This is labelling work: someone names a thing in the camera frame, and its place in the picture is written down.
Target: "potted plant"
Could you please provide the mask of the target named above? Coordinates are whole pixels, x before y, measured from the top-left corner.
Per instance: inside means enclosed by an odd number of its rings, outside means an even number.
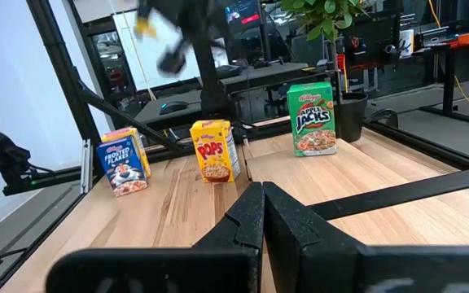
[[[351,26],[356,15],[366,14],[364,7],[370,4],[370,0],[282,0],[282,11],[287,11],[289,15],[295,15],[304,21],[304,27],[309,30],[308,41],[323,34],[330,42],[335,78],[340,81],[335,45],[338,33]],[[340,87],[336,90],[338,91],[335,100],[337,134],[347,142],[356,141],[361,137],[366,95],[343,95]]]

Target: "wall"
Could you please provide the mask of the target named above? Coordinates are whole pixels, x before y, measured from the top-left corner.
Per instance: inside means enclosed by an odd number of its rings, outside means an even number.
[[[52,0],[69,53],[83,81],[94,88],[60,1]],[[105,115],[92,114],[99,132],[108,132]],[[58,169],[80,163],[81,136],[26,1],[0,0],[0,131],[30,150],[32,164]],[[37,193],[5,197],[5,185],[0,175],[0,220]]]
[[[113,14],[113,11],[127,11],[136,8],[136,0],[74,0],[83,23]]]

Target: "yellow cereal box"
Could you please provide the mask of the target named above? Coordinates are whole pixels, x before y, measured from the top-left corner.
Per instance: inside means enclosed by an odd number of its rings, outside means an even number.
[[[140,139],[140,134],[138,133],[137,129],[134,127],[125,127],[123,129],[118,129],[112,131],[110,133],[106,133],[103,135],[103,142],[111,142],[117,140],[119,138],[125,138],[131,136],[134,138],[135,149],[138,150],[139,159],[142,163],[142,168],[146,177],[151,176],[150,165],[147,163],[147,155],[144,151],[144,145],[142,144],[142,140]]]
[[[204,181],[233,182],[240,166],[230,122],[199,120],[190,131]]]

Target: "cereal box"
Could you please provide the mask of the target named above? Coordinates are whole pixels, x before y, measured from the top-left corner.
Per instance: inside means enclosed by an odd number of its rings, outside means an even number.
[[[334,154],[335,122],[330,82],[293,85],[287,92],[296,156]]]
[[[110,133],[106,133],[103,135],[103,142],[111,142],[117,140],[119,138],[126,138],[132,137],[135,142],[135,148],[138,150],[138,154],[140,155],[140,160],[142,162],[142,170],[146,177],[151,176],[150,165],[147,162],[147,155],[144,151],[144,145],[142,144],[142,140],[140,139],[140,134],[138,133],[137,129],[134,127],[125,127],[123,129],[118,129],[116,131],[112,131]]]
[[[116,196],[127,195],[147,187],[140,152],[133,136],[105,142],[97,148],[104,172]]]
[[[230,122],[199,120],[190,131],[204,181],[233,182],[240,166]]]

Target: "wooden tabletop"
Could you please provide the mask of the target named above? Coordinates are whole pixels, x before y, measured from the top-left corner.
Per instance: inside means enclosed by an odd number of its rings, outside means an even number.
[[[368,131],[353,145],[338,141],[336,155],[315,158],[294,157],[290,136],[239,146],[242,173],[234,183],[202,182],[194,155],[153,164],[148,188],[120,198],[102,179],[1,292],[43,292],[50,267],[78,249],[190,247],[241,195],[248,175],[311,204],[456,171]],[[331,223],[369,244],[469,244],[469,190]],[[263,292],[274,292],[266,253],[263,265]]]

